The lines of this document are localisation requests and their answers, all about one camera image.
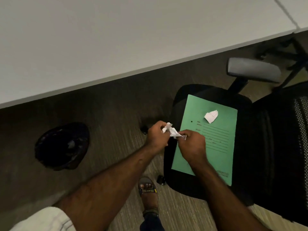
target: table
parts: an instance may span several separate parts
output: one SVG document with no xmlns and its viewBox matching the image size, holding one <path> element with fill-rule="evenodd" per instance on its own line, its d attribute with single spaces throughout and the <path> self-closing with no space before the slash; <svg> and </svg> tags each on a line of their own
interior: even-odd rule
<svg viewBox="0 0 308 231">
<path fill-rule="evenodd" d="M 295 33 L 308 30 L 308 0 L 277 0 L 296 25 Z"/>
<path fill-rule="evenodd" d="M 274 0 L 0 0 L 0 108 L 294 32 Z"/>
</svg>

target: person's left arm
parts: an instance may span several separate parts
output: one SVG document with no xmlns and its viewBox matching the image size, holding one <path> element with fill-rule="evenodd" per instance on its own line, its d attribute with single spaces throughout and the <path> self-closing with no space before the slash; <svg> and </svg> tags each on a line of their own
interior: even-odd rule
<svg viewBox="0 0 308 231">
<path fill-rule="evenodd" d="M 143 147 L 102 171 L 54 206 L 63 210 L 77 231 L 105 230 L 127 200 L 145 168 L 169 140 L 158 121 L 148 130 Z"/>
</svg>

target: pant leg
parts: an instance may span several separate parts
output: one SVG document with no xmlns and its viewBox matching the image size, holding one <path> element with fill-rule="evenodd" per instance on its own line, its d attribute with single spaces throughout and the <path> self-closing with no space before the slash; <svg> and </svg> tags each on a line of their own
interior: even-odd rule
<svg viewBox="0 0 308 231">
<path fill-rule="evenodd" d="M 144 222 L 140 225 L 140 231 L 165 231 L 159 217 L 155 213 L 147 213 Z"/>
</svg>

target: person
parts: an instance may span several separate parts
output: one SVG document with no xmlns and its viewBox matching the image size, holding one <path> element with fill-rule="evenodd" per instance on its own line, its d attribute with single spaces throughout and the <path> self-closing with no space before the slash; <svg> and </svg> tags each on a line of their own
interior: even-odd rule
<svg viewBox="0 0 308 231">
<path fill-rule="evenodd" d="M 158 121 L 148 130 L 145 144 L 139 150 L 103 170 L 54 206 L 44 208 L 19 222 L 11 230 L 106 230 L 139 181 L 139 192 L 144 205 L 144 222 L 140 230 L 164 231 L 158 215 L 156 187 L 149 178 L 141 175 L 155 155 L 167 146 L 170 133 L 163 133 L 161 130 L 165 126 L 165 122 Z M 204 136 L 190 130 L 179 133 L 187 136 L 186 140 L 178 137 L 178 145 L 183 158 L 205 188 L 217 229 L 269 230 L 233 195 L 210 165 L 206 157 Z"/>
</svg>

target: person's right arm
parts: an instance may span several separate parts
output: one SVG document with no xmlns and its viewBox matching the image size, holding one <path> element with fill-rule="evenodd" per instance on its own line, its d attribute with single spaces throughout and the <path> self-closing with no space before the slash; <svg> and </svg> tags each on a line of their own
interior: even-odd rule
<svg viewBox="0 0 308 231">
<path fill-rule="evenodd" d="M 218 231 L 268 231 L 239 199 L 210 165 L 205 153 L 205 137 L 198 132 L 185 130 L 186 140 L 178 137 L 183 158 L 205 188 L 208 204 Z"/>
</svg>

